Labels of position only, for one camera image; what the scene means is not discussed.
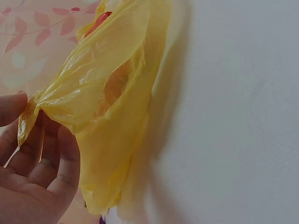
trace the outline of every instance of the purple object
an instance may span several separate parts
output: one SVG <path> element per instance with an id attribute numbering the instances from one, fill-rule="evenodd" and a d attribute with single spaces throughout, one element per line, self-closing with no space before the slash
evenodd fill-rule
<path id="1" fill-rule="evenodd" d="M 99 224 L 106 224 L 105 220 L 103 219 L 103 217 L 100 218 L 99 220 Z"/>

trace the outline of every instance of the pink leaf pattern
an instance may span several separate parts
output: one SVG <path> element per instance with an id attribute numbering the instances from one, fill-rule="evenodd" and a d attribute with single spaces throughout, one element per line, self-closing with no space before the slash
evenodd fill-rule
<path id="1" fill-rule="evenodd" d="M 24 34 L 27 31 L 27 23 L 19 16 L 15 19 L 15 30 L 20 34 Z"/>
<path id="2" fill-rule="evenodd" d="M 18 35 L 15 38 L 13 38 L 6 46 L 5 52 L 9 52 L 10 50 L 18 46 L 18 44 L 21 43 L 22 39 L 23 35 Z"/>
<path id="3" fill-rule="evenodd" d="M 5 18 L 4 17 L 0 17 L 0 26 L 5 22 Z"/>
<path id="4" fill-rule="evenodd" d="M 41 27 L 48 27 L 50 25 L 50 18 L 44 13 L 35 12 L 34 21 Z"/>
<path id="5" fill-rule="evenodd" d="M 69 40 L 74 42 L 74 43 L 78 43 L 78 40 L 75 36 L 72 36 L 71 38 L 69 38 Z"/>
<path id="6" fill-rule="evenodd" d="M 12 8 L 6 8 L 4 9 L 4 11 L 2 12 L 2 14 L 4 16 L 9 16 L 10 12 L 12 11 Z"/>
<path id="7" fill-rule="evenodd" d="M 87 14 L 95 14 L 98 5 L 99 5 L 98 3 L 91 4 L 90 7 L 88 7 L 88 9 L 85 11 L 85 13 L 87 13 Z"/>
<path id="8" fill-rule="evenodd" d="M 36 46 L 38 47 L 39 45 L 41 45 L 50 36 L 50 34 L 51 34 L 50 28 L 46 28 L 42 32 L 40 32 L 36 37 L 36 41 L 35 41 Z"/>
<path id="9" fill-rule="evenodd" d="M 63 22 L 60 35 L 63 36 L 69 34 L 71 31 L 73 31 L 74 28 L 75 28 L 75 19 L 73 16 L 70 16 Z"/>
<path id="10" fill-rule="evenodd" d="M 65 8 L 52 8 L 53 12 L 57 15 L 69 15 L 70 11 Z"/>

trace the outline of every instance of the yellow plastic bag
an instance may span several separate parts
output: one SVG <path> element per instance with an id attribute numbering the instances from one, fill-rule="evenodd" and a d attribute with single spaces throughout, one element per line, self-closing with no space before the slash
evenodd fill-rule
<path id="1" fill-rule="evenodd" d="M 132 152 L 147 126 L 147 107 L 164 54 L 171 0 L 102 0 L 97 18 L 112 14 L 79 43 L 54 80 L 29 101 L 19 145 L 40 110 L 76 135 L 80 188 L 89 211 L 105 214 L 121 197 Z"/>

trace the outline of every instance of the leaf pattern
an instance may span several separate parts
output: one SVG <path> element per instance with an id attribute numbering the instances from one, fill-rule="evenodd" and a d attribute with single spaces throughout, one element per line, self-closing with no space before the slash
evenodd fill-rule
<path id="1" fill-rule="evenodd" d="M 15 30 L 20 34 L 24 34 L 27 31 L 27 23 L 19 16 L 15 19 Z"/>
<path id="2" fill-rule="evenodd" d="M 15 48 L 23 39 L 23 35 L 18 35 L 15 38 L 13 38 L 8 45 L 6 46 L 5 52 L 9 52 L 13 48 Z"/>
<path id="3" fill-rule="evenodd" d="M 57 15 L 69 15 L 70 11 L 65 8 L 52 8 L 53 12 Z"/>
<path id="4" fill-rule="evenodd" d="M 26 71 L 26 80 L 32 80 L 34 79 L 36 76 L 38 76 L 41 71 L 43 70 L 45 64 L 47 62 L 46 58 L 41 58 L 39 60 L 37 60 L 36 62 L 34 62 L 30 68 Z"/>
<path id="5" fill-rule="evenodd" d="M 75 28 L 75 19 L 73 16 L 70 16 L 63 22 L 60 35 L 63 36 L 69 34 L 71 31 L 74 30 L 74 28 Z"/>
<path id="6" fill-rule="evenodd" d="M 41 27 L 48 27 L 50 25 L 50 18 L 44 13 L 35 12 L 34 21 Z"/>
<path id="7" fill-rule="evenodd" d="M 75 36 L 72 36 L 71 38 L 69 38 L 69 40 L 74 43 L 78 43 L 77 37 L 75 37 Z"/>
<path id="8" fill-rule="evenodd" d="M 9 16 L 10 12 L 12 11 L 12 8 L 8 7 L 8 8 L 5 8 L 4 11 L 2 12 L 2 14 L 4 16 Z"/>
<path id="9" fill-rule="evenodd" d="M 36 37 L 35 45 L 38 47 L 51 35 L 50 28 L 42 30 Z"/>
<path id="10" fill-rule="evenodd" d="M 16 69 L 24 69 L 26 63 L 26 58 L 19 52 L 14 52 L 12 57 L 12 64 Z"/>

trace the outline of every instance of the red object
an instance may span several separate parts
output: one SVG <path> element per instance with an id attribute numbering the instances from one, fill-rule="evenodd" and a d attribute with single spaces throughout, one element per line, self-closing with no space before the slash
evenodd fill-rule
<path id="1" fill-rule="evenodd" d="M 9 13 L 11 13 L 11 11 L 12 11 L 12 8 L 5 8 L 4 11 L 2 12 L 2 14 L 3 14 L 4 16 L 8 16 Z"/>
<path id="2" fill-rule="evenodd" d="M 112 14 L 112 12 L 105 12 L 103 13 L 95 22 L 93 28 L 91 28 L 86 34 L 85 37 L 87 37 L 88 35 L 90 35 L 93 31 L 95 31 L 96 28 L 99 27 L 99 25 L 101 25 L 110 15 Z"/>
<path id="3" fill-rule="evenodd" d="M 77 12 L 77 11 L 80 11 L 80 8 L 78 8 L 78 7 L 74 7 L 74 8 L 71 9 L 71 11 L 75 11 L 75 12 Z"/>

